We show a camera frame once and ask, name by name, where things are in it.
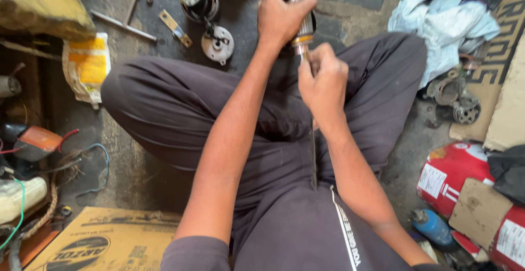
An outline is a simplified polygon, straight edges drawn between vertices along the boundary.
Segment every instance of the blue wire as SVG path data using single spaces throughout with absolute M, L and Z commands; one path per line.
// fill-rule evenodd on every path
M 6 246 L 6 244 L 11 240 L 11 238 L 13 238 L 13 235 L 15 235 L 15 233 L 18 231 L 18 229 L 20 228 L 20 225 L 22 225 L 22 221 L 24 220 L 24 207 L 26 206 L 26 187 L 17 178 L 13 177 L 13 179 L 15 179 L 15 181 L 18 184 L 20 184 L 20 186 L 22 186 L 22 209 L 20 210 L 20 222 L 18 222 L 18 225 L 11 232 L 11 235 L 9 235 L 9 237 L 6 239 L 6 241 L 4 241 L 4 243 L 2 245 L 0 245 L 0 249 L 2 249 L 4 246 Z
M 89 145 L 87 148 L 85 148 L 82 151 L 88 151 L 88 150 L 91 150 L 91 149 L 93 149 L 95 147 L 101 147 L 104 150 L 104 152 L 106 153 L 106 171 L 104 173 L 104 182 L 102 183 L 102 185 L 100 187 L 95 188 L 95 189 L 86 190 L 86 191 L 82 192 L 81 194 L 78 194 L 76 197 L 79 197 L 81 195 L 88 194 L 88 193 L 91 193 L 91 192 L 99 192 L 100 190 L 102 190 L 102 189 L 104 189 L 106 187 L 106 183 L 108 182 L 109 154 L 108 154 L 108 150 L 106 150 L 106 147 L 102 146 L 102 144 L 100 144 L 100 143 L 95 143 L 95 144 Z

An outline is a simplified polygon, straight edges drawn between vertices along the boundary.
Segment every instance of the dark gray pants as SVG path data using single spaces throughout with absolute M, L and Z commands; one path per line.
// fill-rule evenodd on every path
M 414 35 L 390 33 L 338 54 L 348 63 L 345 114 L 373 171 L 403 130 L 425 69 L 426 47 Z M 113 68 L 102 86 L 104 107 L 148 152 L 194 171 L 208 133 L 240 78 L 216 69 L 157 57 Z M 302 100 L 267 90 L 244 168 L 236 211 L 257 206 L 265 193 L 309 180 L 310 112 Z M 328 147 L 316 132 L 318 177 L 335 183 Z

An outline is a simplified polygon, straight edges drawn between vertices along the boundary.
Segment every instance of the person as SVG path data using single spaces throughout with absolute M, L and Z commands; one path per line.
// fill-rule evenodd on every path
M 106 78 L 102 100 L 115 121 L 148 152 L 195 171 L 161 271 L 230 270 L 230 251 L 235 270 L 440 269 L 374 176 L 415 98 L 423 40 L 384 34 L 337 55 L 321 44 L 299 66 L 300 97 L 266 90 L 280 49 L 316 4 L 262 0 L 242 78 L 157 57 Z

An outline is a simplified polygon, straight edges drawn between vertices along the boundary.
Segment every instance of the red wire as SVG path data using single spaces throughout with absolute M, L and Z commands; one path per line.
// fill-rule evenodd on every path
M 18 147 L 18 148 L 15 148 L 15 149 L 11 149 L 11 150 L 5 150 L 5 151 L 0 151 L 0 154 L 9 154 L 11 152 L 17 152 L 18 150 L 20 150 L 22 147 Z
M 62 153 L 62 143 L 64 143 L 64 141 L 66 140 L 67 137 L 69 137 L 70 135 L 72 134 L 76 134 L 78 133 L 80 130 L 79 129 L 74 129 L 73 131 L 65 134 L 63 137 L 62 137 L 62 141 L 60 142 L 60 144 L 58 145 L 58 153 Z

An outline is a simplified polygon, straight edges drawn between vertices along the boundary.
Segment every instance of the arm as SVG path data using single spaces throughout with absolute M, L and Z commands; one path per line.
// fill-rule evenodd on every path
M 281 48 L 316 4 L 317 0 L 291 5 L 262 0 L 259 4 L 257 49 L 209 132 L 174 240 L 210 236 L 229 244 L 237 188 L 252 147 L 268 75 Z
M 411 266 L 435 262 L 401 227 L 383 188 L 361 154 L 343 112 L 348 65 L 328 44 L 311 52 L 318 71 L 309 63 L 299 67 L 299 91 L 328 143 L 338 193 L 351 210 L 366 221 Z

